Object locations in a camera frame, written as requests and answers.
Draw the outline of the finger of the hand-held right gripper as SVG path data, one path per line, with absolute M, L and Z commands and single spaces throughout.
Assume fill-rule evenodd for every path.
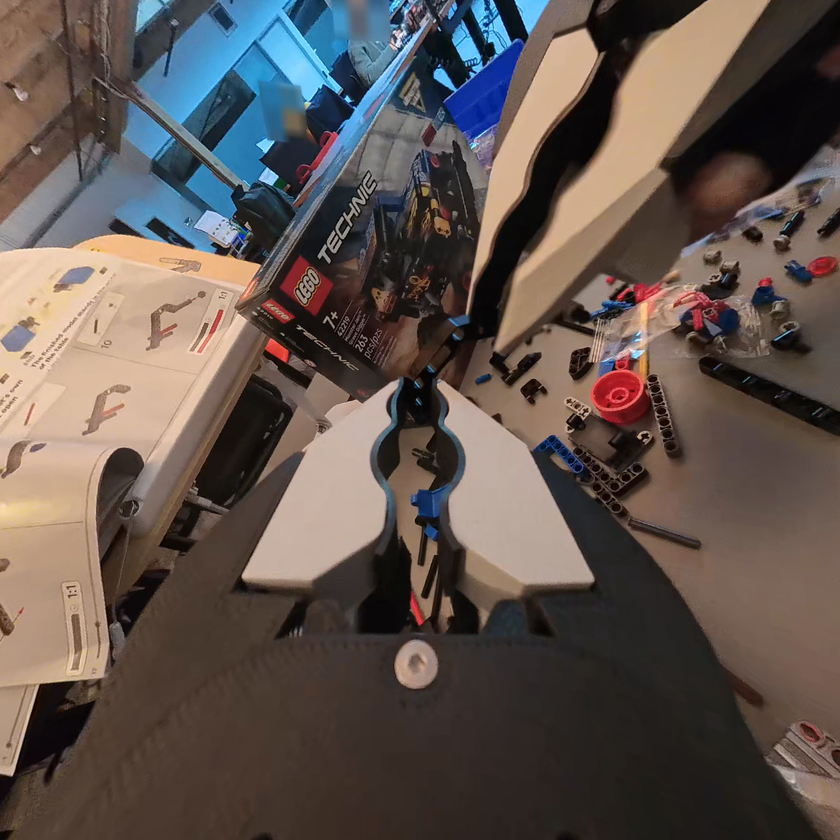
M 469 293 L 469 323 L 499 330 L 512 273 L 548 223 L 556 193 L 577 176 L 607 128 L 607 52 L 588 29 L 549 43 L 510 119 L 499 124 Z
M 564 188 L 553 204 L 548 223 L 532 241 L 514 269 L 505 292 L 511 308 L 502 314 L 496 337 L 498 351 L 513 350 L 538 327 L 557 316 L 572 297 L 599 274 L 628 281 L 656 280 L 676 261 L 690 241 L 690 221 L 679 217 L 667 176 L 648 163 L 658 160 L 664 145 L 654 142 L 653 155 L 642 164 L 620 170 L 621 142 L 640 141 L 643 117 L 650 113 L 644 95 L 653 82 L 652 59 L 673 57 L 683 39 L 683 26 L 663 45 L 645 49 L 641 64 L 626 79 L 626 94 L 637 105 L 630 113 L 621 107 L 617 130 L 609 130 L 606 146 L 581 182 Z M 655 95 L 671 96 L 669 83 L 653 82 Z

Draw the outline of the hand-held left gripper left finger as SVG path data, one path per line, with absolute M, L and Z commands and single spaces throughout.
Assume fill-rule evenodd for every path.
M 314 440 L 257 542 L 250 589 L 403 611 L 403 551 L 390 479 L 401 463 L 402 380 Z

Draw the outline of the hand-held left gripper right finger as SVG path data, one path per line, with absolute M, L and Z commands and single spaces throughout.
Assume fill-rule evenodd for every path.
M 529 447 L 450 385 L 438 430 L 453 438 L 448 530 L 455 588 L 482 613 L 503 601 L 583 592 L 595 578 Z

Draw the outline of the black connector with blue pin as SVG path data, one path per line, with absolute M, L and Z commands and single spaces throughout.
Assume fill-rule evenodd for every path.
M 418 572 L 414 573 L 415 597 L 423 603 L 427 614 L 439 611 L 443 601 L 443 585 L 440 579 L 440 562 L 438 559 L 437 538 L 439 530 L 440 493 L 445 480 L 439 466 L 435 452 L 426 447 L 414 447 L 412 457 L 416 467 L 429 478 L 430 484 L 421 487 L 411 498 L 415 512 L 414 522 L 419 530 L 419 542 L 416 549 L 415 565 Z

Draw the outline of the black beam piece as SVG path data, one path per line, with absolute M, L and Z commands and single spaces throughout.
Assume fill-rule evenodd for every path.
M 418 359 L 400 379 L 395 398 L 400 418 L 414 426 L 431 419 L 435 382 L 465 343 L 475 337 L 476 328 L 468 314 L 448 318 L 435 329 L 430 344 L 419 351 Z

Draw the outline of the instruction booklet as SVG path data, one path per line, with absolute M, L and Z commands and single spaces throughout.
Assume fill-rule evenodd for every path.
M 234 317 L 238 289 L 74 248 L 2 253 L 2 775 L 38 688 L 100 679 L 119 510 Z

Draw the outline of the person's right hand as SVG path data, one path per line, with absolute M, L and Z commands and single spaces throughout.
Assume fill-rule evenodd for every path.
M 727 151 L 716 155 L 679 191 L 689 219 L 689 240 L 719 230 L 751 202 L 769 194 L 774 178 L 754 154 Z

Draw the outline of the blue plastic bin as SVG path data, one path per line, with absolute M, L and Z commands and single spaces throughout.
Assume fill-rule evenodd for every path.
M 524 42 L 517 38 L 444 100 L 451 119 L 467 140 L 498 125 Z

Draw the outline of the blue angled beam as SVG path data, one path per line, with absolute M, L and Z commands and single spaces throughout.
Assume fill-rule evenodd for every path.
M 556 456 L 560 462 L 578 479 L 587 480 L 590 476 L 590 470 L 586 464 L 554 435 L 546 437 L 533 448 L 532 452 L 534 454 Z

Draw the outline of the clear bag of small pieces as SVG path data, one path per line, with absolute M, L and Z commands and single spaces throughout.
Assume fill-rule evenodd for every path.
M 594 362 L 639 360 L 645 353 L 674 358 L 752 360 L 770 355 L 761 313 L 747 297 L 710 297 L 695 286 L 667 287 L 599 325 Z

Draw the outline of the red toy wheel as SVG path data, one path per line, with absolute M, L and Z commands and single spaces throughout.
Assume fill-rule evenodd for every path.
M 610 424 L 629 426 L 651 410 L 645 381 L 634 371 L 614 370 L 600 376 L 590 392 L 592 407 Z

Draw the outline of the dark grey axle rod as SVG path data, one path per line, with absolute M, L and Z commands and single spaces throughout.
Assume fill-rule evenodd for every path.
M 631 530 L 645 533 L 649 536 L 662 539 L 669 543 L 677 544 L 690 550 L 700 550 L 702 543 L 698 539 L 690 537 L 680 532 L 658 526 L 652 522 L 639 520 L 637 518 L 629 518 L 627 525 Z

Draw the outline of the dark printed toy box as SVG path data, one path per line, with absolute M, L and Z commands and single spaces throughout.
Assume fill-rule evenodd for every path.
M 489 176 L 423 56 L 395 62 L 336 145 L 237 310 L 364 401 L 466 313 Z

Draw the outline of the dark brown axle rod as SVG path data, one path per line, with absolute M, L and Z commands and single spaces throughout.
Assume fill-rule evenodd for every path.
M 746 681 L 733 674 L 728 668 L 723 667 L 722 670 L 737 697 L 751 707 L 764 707 L 765 700 L 760 692 L 758 692 L 755 688 L 752 688 Z

